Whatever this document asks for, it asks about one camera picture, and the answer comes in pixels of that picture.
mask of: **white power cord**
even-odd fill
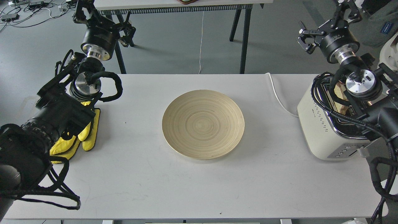
[[[43,8],[43,9],[47,9],[48,11],[50,11],[50,18],[54,18],[54,17],[51,16],[51,10],[49,10],[48,8]]]
[[[279,102],[279,105],[281,105],[281,107],[282,107],[286,112],[288,112],[290,115],[292,115],[293,117],[298,118],[298,115],[295,115],[295,114],[290,113],[290,112],[285,108],[285,106],[282,104],[281,100],[280,100],[279,97],[278,97],[278,94],[276,93],[275,85],[274,85],[274,83],[273,83],[271,73],[268,72],[268,73],[265,73],[265,74],[268,75],[268,76],[269,76],[269,79],[271,80],[272,89],[273,89],[273,91],[274,91],[274,94],[275,94],[276,99],[277,99],[278,102]]]
[[[203,43],[203,19],[205,18],[205,11],[203,11],[202,15],[202,37],[200,38],[200,51],[199,51],[199,73],[202,71],[202,65],[201,65],[201,55],[202,55],[202,43]]]

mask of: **label sticker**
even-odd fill
[[[392,28],[392,25],[394,25],[394,23],[387,22],[386,24],[384,24],[384,26],[380,32],[384,33],[384,34],[388,34]]]

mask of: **gray floor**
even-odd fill
[[[0,1],[0,7],[6,4]],[[275,0],[264,9],[255,5],[252,11],[246,73],[303,74],[334,72],[337,65],[328,64],[317,49],[308,55],[296,42],[302,20],[308,29],[315,29],[330,19],[335,8],[332,0]],[[54,8],[54,15],[59,11]],[[54,74],[55,62],[62,60],[69,49],[80,51],[86,27],[72,22],[72,13],[31,28],[6,27],[0,33],[0,82],[2,77],[14,76],[16,86],[2,86],[0,107],[12,101],[13,93],[24,91],[34,95]],[[236,31],[235,41],[229,42],[234,11],[205,12],[201,51],[202,74],[234,74],[239,72],[244,13]],[[31,25],[47,19],[43,10],[21,25]],[[199,72],[199,52],[202,33],[202,12],[137,14],[131,16],[137,28],[136,47],[123,48],[127,73],[136,74],[191,74]],[[364,24],[353,24],[354,34],[363,32]],[[358,55],[370,52],[378,58],[380,48],[362,46]],[[116,57],[104,62],[107,71],[118,73]],[[4,113],[13,113],[7,108]],[[21,124],[27,118],[8,121]],[[1,224],[40,224],[44,220],[3,220]],[[295,224],[339,224],[346,219],[294,220]],[[47,220],[47,224],[59,220]],[[65,224],[101,223],[100,220],[66,220]],[[124,220],[122,223],[144,221]],[[261,220],[261,223],[279,223]]]

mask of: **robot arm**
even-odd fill
[[[102,61],[112,58],[117,41],[127,47],[132,41],[135,28],[127,20],[115,24],[101,16],[93,5],[93,0],[79,0],[74,21],[87,25],[81,49],[83,53],[73,53],[66,66],[45,84],[38,92],[40,99],[36,103],[39,112],[25,124],[6,124],[0,127],[0,220],[14,200],[45,202],[66,209],[79,209],[80,199],[64,183],[68,172],[68,160],[49,155],[54,143],[62,137],[65,140],[78,135],[91,120],[95,103],[118,99],[123,92],[120,78],[105,71]],[[87,20],[83,8],[90,14]],[[119,32],[126,31],[121,37]],[[100,78],[112,78],[117,93],[102,97]],[[70,94],[66,87],[70,85]],[[80,102],[91,101],[88,106]],[[57,174],[51,161],[61,161],[64,168]],[[50,187],[41,187],[39,183],[48,175],[54,183]],[[25,195],[62,196],[76,201],[76,206],[63,206],[53,202]]]
[[[344,19],[344,12],[348,8],[351,9],[348,15],[351,22]],[[331,74],[332,79],[328,87],[331,100],[352,107],[355,111],[355,117],[352,119],[376,126],[388,136],[389,141],[393,142],[394,148],[397,148],[398,119],[393,119],[392,111],[398,108],[396,100],[398,75],[383,63],[379,65],[379,69],[372,71],[370,68],[374,58],[370,54],[360,57],[355,55],[359,49],[359,42],[350,32],[349,24],[360,20],[355,3],[352,0],[345,0],[337,5],[333,19],[325,22],[317,30],[306,30],[304,24],[300,22],[302,29],[298,42],[307,53],[311,54],[316,47],[319,47],[328,63],[340,64],[338,71]],[[306,43],[308,38],[314,42]],[[332,91],[338,82],[345,85],[345,95],[348,100],[338,98]],[[380,98],[383,86],[389,89],[387,96],[376,103],[368,103]],[[370,140],[380,137],[379,134],[368,130],[362,130],[362,133]]]

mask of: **gray fabric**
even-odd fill
[[[390,24],[391,30],[386,34],[381,30],[386,23]],[[357,36],[361,43],[371,47],[379,47],[385,44],[398,30],[398,0],[392,0],[367,20],[363,32]]]

